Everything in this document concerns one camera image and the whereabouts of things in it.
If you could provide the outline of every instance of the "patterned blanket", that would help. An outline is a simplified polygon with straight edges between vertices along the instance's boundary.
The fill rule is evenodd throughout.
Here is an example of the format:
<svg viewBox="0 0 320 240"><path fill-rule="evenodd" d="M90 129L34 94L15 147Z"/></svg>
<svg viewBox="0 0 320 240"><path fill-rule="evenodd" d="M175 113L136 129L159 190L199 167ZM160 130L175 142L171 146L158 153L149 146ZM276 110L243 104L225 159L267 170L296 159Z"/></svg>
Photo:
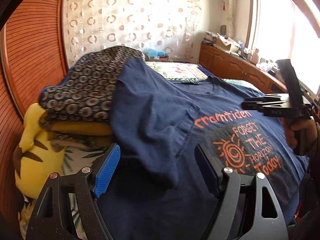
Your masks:
<svg viewBox="0 0 320 240"><path fill-rule="evenodd" d="M58 86L44 88L39 104L46 110L40 125L47 131L55 122L108 123L112 94L129 57L144 59L142 52L115 46L82 56Z"/></svg>

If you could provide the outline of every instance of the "hand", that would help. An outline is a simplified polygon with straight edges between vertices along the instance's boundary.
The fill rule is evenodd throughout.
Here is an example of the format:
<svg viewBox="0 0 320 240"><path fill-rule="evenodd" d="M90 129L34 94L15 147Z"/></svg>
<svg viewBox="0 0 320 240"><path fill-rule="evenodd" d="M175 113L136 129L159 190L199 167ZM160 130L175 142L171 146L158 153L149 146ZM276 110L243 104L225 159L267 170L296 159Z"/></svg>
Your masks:
<svg viewBox="0 0 320 240"><path fill-rule="evenodd" d="M290 125L288 125L287 121L284 118L281 118L281 122L284 128L284 135L286 137L287 143L291 148L295 148L298 143L297 139L294 137L294 131L306 129L307 149L311 148L313 142L318 137L316 122L313 117L311 117L311 119L299 117L293 120Z"/></svg>

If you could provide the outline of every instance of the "bottle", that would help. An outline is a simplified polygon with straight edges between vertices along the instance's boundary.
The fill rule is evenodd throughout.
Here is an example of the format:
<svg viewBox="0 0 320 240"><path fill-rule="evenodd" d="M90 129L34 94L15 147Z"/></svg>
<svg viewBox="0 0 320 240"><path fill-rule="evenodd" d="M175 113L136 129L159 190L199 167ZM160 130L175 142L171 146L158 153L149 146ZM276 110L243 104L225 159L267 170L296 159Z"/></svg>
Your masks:
<svg viewBox="0 0 320 240"><path fill-rule="evenodd" d="M259 50L257 48L254 49L254 53L252 54L250 62L253 64L259 63Z"/></svg>
<svg viewBox="0 0 320 240"><path fill-rule="evenodd" d="M247 61L250 62L251 60L251 51L249 51L248 56L247 56Z"/></svg>

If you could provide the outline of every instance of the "cardboard box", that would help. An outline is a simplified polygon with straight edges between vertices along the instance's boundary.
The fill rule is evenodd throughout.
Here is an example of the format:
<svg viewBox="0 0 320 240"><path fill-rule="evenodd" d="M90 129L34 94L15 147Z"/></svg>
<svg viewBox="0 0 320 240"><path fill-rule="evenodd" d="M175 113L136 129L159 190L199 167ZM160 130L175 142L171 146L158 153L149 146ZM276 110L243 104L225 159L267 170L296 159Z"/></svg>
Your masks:
<svg viewBox="0 0 320 240"><path fill-rule="evenodd" d="M155 57L150 57L149 61L168 62L168 56L159 56L158 59L155 59Z"/></svg>
<svg viewBox="0 0 320 240"><path fill-rule="evenodd" d="M228 38L227 40L220 36L220 39L217 39L216 46L220 47L223 50L230 50L231 52L238 53L240 45L234 40Z"/></svg>

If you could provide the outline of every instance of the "printed sun graphic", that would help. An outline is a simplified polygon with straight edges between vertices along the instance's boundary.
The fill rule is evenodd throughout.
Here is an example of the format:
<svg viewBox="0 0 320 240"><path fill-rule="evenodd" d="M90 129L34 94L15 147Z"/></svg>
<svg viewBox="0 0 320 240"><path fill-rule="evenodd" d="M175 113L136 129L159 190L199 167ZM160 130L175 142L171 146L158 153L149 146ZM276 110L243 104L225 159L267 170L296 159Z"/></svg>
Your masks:
<svg viewBox="0 0 320 240"><path fill-rule="evenodd" d="M244 147L241 146L240 140L234 142L234 137L233 134L230 140L221 139L220 142L213 142L213 144L218 145L218 150L222 150L220 157L224 156L226 166L231 166L236 172L239 169L241 173L245 173L242 167L245 165L245 156L250 156L250 154L244 154Z"/></svg>

